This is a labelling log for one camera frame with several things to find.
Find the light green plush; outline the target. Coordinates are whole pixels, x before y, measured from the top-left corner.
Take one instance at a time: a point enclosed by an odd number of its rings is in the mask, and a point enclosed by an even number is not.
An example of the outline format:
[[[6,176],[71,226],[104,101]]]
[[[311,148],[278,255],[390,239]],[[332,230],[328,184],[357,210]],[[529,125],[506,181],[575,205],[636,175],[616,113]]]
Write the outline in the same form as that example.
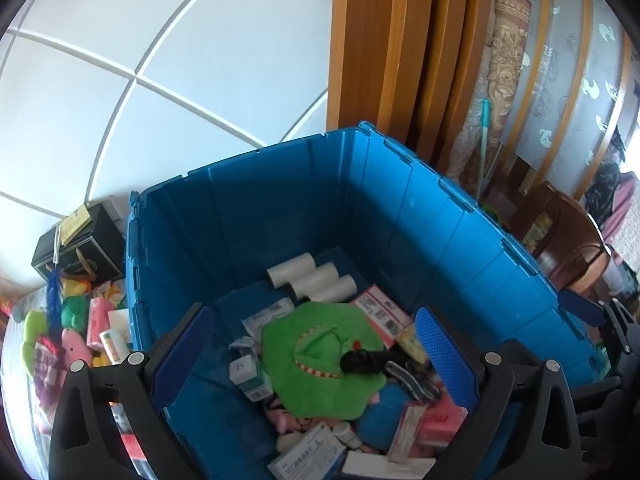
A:
[[[22,343],[22,359],[27,374],[30,377],[35,373],[36,342],[40,336],[48,333],[46,314],[41,310],[31,310],[24,321],[24,338]]]

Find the wooden door frame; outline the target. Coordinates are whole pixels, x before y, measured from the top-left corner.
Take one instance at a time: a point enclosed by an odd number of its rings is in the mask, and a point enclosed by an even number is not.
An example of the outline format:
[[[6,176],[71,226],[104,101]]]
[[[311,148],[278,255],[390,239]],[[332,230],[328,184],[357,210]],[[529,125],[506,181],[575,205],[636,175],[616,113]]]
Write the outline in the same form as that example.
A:
[[[469,110],[491,0],[333,0],[330,130],[372,122],[444,174]]]

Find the rolled patterned carpet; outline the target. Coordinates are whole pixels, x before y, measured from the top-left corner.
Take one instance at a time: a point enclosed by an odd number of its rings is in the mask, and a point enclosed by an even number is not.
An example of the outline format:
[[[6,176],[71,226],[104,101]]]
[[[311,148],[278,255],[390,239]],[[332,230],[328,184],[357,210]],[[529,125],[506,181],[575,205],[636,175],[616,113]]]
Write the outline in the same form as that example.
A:
[[[462,129],[449,154],[446,177],[477,197],[489,180],[518,90],[532,4],[491,0],[480,68]]]

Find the green frog plush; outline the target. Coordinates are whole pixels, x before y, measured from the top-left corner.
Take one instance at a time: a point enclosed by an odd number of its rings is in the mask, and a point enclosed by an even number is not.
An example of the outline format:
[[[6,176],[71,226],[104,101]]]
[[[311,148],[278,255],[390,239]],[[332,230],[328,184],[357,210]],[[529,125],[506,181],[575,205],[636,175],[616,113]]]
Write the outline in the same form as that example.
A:
[[[386,385],[378,374],[345,373],[349,351],[384,344],[352,304],[306,302],[262,329],[262,366],[285,411],[296,418],[359,418]]]

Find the white paper roll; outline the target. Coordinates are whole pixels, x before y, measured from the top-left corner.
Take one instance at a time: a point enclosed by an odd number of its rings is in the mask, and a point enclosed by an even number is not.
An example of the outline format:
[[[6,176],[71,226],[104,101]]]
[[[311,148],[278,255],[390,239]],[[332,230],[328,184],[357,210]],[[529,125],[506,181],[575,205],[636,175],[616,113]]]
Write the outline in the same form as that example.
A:
[[[356,295],[357,284],[350,275],[344,275],[329,284],[325,288],[312,292],[309,299],[314,302],[325,302],[326,304],[337,304]]]
[[[309,252],[304,252],[272,266],[267,270],[267,274],[273,287],[279,288],[309,274],[315,268],[314,257]]]
[[[294,278],[290,283],[297,300],[309,298],[316,292],[321,292],[338,280],[338,271],[332,262],[322,264],[318,268]]]

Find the blue feather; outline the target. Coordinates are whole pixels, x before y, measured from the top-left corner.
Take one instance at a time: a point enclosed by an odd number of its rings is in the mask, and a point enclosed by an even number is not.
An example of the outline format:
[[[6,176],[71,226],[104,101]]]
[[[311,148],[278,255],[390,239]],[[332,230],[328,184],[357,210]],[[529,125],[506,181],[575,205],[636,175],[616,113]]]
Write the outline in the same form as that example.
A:
[[[55,341],[61,339],[62,323],[62,292],[61,277],[58,266],[53,266],[47,278],[46,317],[49,326],[49,336]]]

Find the black gift box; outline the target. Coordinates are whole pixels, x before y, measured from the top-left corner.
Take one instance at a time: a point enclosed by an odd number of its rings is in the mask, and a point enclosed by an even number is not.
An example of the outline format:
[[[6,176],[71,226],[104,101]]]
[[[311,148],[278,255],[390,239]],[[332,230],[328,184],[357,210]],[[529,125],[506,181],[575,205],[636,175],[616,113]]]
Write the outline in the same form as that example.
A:
[[[102,204],[88,209],[91,220],[58,251],[63,278],[101,284],[124,276],[125,239]]]

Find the blue plastic storage bin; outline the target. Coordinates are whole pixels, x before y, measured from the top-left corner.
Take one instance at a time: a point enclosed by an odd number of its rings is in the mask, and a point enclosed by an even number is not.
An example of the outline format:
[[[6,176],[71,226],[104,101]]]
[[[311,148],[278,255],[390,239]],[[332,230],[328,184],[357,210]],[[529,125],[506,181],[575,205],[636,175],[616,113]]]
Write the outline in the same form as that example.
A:
[[[567,382],[604,361],[562,312],[538,263],[472,198],[371,125],[216,162],[131,196],[126,282],[134,346],[148,350],[192,304],[215,325],[168,424],[206,479],[265,479],[276,437],[229,380],[243,320],[279,299],[272,266],[301,254],[378,286],[408,313],[436,309],[478,348],[516,339]]]

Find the red dress pig plush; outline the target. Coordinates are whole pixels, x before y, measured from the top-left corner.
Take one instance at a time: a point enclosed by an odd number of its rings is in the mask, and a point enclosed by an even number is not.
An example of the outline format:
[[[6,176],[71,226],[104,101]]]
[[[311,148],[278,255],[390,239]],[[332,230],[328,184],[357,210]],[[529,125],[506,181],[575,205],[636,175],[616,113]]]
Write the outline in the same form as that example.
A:
[[[62,348],[64,350],[64,364],[70,368],[70,364],[83,360],[88,367],[92,367],[93,354],[86,345],[85,337],[72,328],[64,328],[61,334]]]

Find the wooden chair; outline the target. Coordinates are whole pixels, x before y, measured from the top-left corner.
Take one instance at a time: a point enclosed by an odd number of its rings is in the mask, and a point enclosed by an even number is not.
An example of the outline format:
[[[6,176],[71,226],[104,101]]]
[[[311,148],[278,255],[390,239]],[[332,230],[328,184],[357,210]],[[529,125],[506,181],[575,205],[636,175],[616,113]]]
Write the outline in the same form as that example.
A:
[[[559,290],[588,296],[611,261],[611,251],[588,211],[547,181],[526,195],[509,230]]]

